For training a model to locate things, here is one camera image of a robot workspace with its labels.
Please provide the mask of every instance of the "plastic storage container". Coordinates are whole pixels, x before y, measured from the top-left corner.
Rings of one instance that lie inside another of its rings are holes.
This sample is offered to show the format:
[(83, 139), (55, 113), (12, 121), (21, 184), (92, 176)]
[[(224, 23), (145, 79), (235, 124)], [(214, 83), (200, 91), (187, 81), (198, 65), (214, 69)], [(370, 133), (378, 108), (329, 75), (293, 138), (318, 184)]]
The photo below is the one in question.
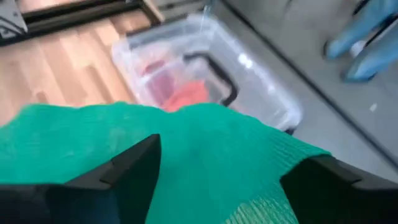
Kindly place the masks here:
[(191, 15), (145, 30), (112, 54), (140, 104), (175, 111), (220, 103), (283, 131), (302, 119), (293, 96), (216, 19)]

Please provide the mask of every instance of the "blue pants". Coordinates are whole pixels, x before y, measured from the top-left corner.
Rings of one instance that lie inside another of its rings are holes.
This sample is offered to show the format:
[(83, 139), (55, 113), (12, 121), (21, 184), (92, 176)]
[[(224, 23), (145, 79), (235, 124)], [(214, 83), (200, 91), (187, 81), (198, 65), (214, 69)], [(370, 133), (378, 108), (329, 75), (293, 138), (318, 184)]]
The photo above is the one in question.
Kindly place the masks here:
[[(387, 17), (398, 12), (398, 0), (370, 0), (356, 18), (326, 46), (325, 56), (333, 59), (347, 52), (365, 38)], [(347, 81), (368, 80), (398, 59), (398, 25), (379, 40), (366, 47), (344, 74)]]

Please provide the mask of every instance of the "black handle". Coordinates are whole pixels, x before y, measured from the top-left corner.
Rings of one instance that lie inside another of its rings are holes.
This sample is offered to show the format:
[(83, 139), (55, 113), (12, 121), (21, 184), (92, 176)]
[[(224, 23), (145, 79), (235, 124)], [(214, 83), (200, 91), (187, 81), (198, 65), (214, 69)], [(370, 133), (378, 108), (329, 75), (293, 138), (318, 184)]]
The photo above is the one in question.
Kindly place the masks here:
[(222, 105), (229, 106), (236, 99), (236, 97), (238, 97), (238, 88), (236, 87), (235, 83), (232, 81), (229, 75), (217, 64), (217, 62), (214, 61), (212, 57), (210, 57), (210, 55), (208, 55), (207, 53), (198, 52), (183, 56), (184, 62), (190, 62), (191, 60), (196, 58), (205, 59), (210, 67), (214, 70), (216, 76), (223, 80), (229, 86), (229, 88), (231, 89), (231, 94), (229, 94), (229, 97), (221, 100)]

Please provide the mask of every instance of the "green cloth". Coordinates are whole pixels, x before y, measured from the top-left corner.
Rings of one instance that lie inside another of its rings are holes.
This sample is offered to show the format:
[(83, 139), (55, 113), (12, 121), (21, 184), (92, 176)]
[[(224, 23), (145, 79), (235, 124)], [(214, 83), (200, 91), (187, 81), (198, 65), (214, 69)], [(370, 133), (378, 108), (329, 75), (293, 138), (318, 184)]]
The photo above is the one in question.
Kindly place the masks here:
[(159, 133), (147, 223), (294, 223), (279, 179), (322, 149), (219, 105), (33, 105), (0, 129), (0, 182), (64, 183)]

